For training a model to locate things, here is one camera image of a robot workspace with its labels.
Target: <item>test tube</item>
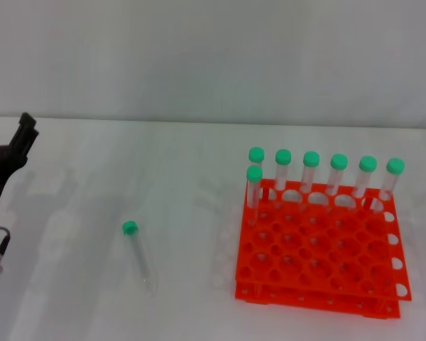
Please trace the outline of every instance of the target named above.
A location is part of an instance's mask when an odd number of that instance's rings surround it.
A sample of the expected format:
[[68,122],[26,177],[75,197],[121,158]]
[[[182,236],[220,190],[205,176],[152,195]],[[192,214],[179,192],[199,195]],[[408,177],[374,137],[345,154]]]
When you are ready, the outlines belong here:
[[391,198],[398,181],[399,175],[404,171],[404,161],[400,158],[391,158],[386,164],[387,173],[383,179],[381,191],[378,193],[380,200],[386,201]]
[[276,152],[276,176],[275,189],[284,190],[287,181],[289,163],[292,160],[292,154],[287,149],[280,149]]
[[133,253],[136,256],[138,268],[144,288],[151,295],[155,296],[158,288],[156,274],[152,267],[144,230],[139,228],[134,221],[125,222],[122,226],[123,233],[130,241]]
[[265,152],[261,147],[253,147],[249,149],[249,160],[251,162],[251,165],[259,166],[262,168],[262,161],[265,157]]
[[249,224],[253,224],[257,218],[258,197],[261,191],[262,168],[259,166],[249,166],[246,172],[248,178],[248,194],[246,197],[246,205],[253,210]]
[[342,179],[342,172],[347,167],[347,156],[344,154],[334,154],[330,161],[332,169],[329,172],[327,190],[328,195],[336,195],[338,193],[339,184]]
[[355,187],[352,192],[352,195],[357,198],[363,197],[364,192],[368,187],[371,174],[377,168],[377,160],[369,155],[363,156],[360,160],[359,168]]
[[319,162],[320,156],[315,151],[308,151],[305,153],[305,156],[303,157],[303,174],[301,176],[301,192],[308,193],[311,191],[315,169],[319,165]]

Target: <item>white tabletop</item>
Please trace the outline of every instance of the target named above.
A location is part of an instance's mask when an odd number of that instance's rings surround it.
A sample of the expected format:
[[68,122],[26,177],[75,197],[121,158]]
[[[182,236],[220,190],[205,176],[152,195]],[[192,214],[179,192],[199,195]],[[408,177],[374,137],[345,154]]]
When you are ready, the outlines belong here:
[[[0,118],[0,143],[18,119]],[[12,237],[0,275],[0,340],[426,340],[426,131],[39,119],[27,166],[9,180],[0,225]],[[412,302],[375,320],[234,299],[247,153],[316,150],[324,182],[333,153],[406,161],[395,191]],[[156,297],[136,281],[121,225],[146,228]]]

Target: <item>white wall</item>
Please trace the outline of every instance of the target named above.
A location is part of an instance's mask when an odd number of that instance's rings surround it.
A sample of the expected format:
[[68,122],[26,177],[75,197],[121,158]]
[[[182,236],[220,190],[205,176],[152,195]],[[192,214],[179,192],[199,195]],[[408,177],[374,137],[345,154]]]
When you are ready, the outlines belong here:
[[0,114],[426,126],[426,0],[0,0]]

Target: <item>orange plastic rack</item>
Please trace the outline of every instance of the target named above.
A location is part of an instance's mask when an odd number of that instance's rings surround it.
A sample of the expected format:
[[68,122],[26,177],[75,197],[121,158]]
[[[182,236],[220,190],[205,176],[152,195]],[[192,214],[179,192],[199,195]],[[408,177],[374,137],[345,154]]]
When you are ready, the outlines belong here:
[[261,182],[257,220],[245,194],[235,297],[399,318],[398,301],[412,298],[393,197],[380,202],[371,188],[357,200],[349,186],[333,197],[322,194],[323,184],[306,194],[299,182],[273,186]]

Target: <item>green screw cap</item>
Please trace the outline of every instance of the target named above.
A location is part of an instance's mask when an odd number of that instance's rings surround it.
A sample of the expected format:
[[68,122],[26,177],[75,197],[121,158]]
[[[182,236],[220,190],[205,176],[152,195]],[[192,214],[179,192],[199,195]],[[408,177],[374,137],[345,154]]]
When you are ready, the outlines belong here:
[[252,183],[258,183],[263,177],[262,168],[259,166],[249,166],[246,172],[246,177]]
[[404,161],[400,158],[391,158],[386,164],[386,170],[394,175],[400,175],[405,168]]
[[260,163],[263,161],[265,153],[261,147],[253,147],[249,149],[249,160],[254,163]]
[[346,169],[347,163],[348,163],[347,156],[345,156],[344,154],[334,154],[329,164],[334,169],[337,169],[338,171],[340,170],[342,171]]
[[288,165],[292,160],[292,154],[287,149],[280,149],[276,152],[276,163],[278,165]]
[[307,151],[303,158],[303,163],[307,167],[317,167],[320,162],[320,156],[315,151]]
[[360,160],[359,167],[363,172],[374,172],[377,168],[377,160],[369,155],[363,156]]
[[136,222],[132,220],[130,220],[129,222],[125,222],[121,228],[123,229],[123,234],[126,236],[132,236],[139,230]]

